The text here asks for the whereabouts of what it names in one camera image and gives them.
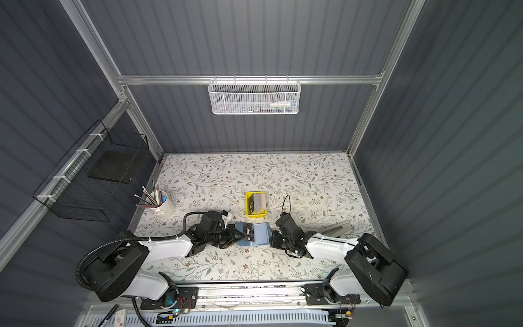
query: pencil holder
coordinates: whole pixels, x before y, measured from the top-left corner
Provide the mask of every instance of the pencil holder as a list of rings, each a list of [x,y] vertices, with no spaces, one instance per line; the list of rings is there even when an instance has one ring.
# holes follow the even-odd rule
[[[162,191],[162,197],[166,197],[165,202],[157,208],[151,208],[155,216],[160,220],[167,220],[174,215],[176,207],[174,203],[170,200],[167,192]]]

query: black card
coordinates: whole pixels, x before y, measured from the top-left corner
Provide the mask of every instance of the black card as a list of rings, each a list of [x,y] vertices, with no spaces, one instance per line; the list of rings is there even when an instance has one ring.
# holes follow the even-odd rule
[[[254,226],[252,223],[244,222],[243,232],[245,233],[245,241],[254,242]]]

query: white cable tie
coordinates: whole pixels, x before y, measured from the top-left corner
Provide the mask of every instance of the white cable tie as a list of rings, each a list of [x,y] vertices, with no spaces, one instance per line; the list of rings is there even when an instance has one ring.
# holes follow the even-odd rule
[[[76,151],[84,151],[86,152],[89,156],[91,156],[91,154],[89,153],[89,149],[78,149]]]
[[[66,181],[68,184],[71,183],[71,181],[69,180],[69,178],[67,178],[67,176],[65,176],[65,175],[62,175],[62,176],[53,176],[53,178],[63,178],[63,179],[65,179],[65,181]]]
[[[47,199],[54,200],[54,195],[52,195],[52,194],[49,194],[49,195],[37,195],[36,197],[37,198],[47,198]]]
[[[103,135],[102,133],[91,133],[89,135],[96,135],[96,136],[99,136],[102,141],[104,140],[104,137],[102,136]]]

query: black mesh shelf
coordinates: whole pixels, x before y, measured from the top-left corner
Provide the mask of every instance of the black mesh shelf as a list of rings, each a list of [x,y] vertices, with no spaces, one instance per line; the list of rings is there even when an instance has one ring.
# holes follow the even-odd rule
[[[33,197],[60,218],[109,222],[120,205],[123,189],[149,151],[147,138],[138,133],[104,129],[47,194],[40,185]]]

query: floral tablecloth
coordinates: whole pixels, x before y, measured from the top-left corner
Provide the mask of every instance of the floral tablecloth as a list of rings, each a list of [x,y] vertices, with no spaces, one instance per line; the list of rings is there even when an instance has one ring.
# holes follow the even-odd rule
[[[177,210],[159,220],[146,209],[136,235],[164,236],[181,230],[181,219],[190,211],[227,210],[233,222],[275,222],[286,194],[291,196],[291,215],[304,231],[321,231],[350,220],[346,237],[373,233],[348,158],[343,153],[282,154],[170,154],[164,158],[158,184],[168,192]],[[266,193],[264,218],[245,215],[245,193]],[[187,226],[199,216],[188,218]],[[300,280],[322,279],[338,266],[329,260],[296,259],[269,245],[228,249],[207,245],[188,258],[167,258],[144,264],[142,269],[165,272],[173,280]]]

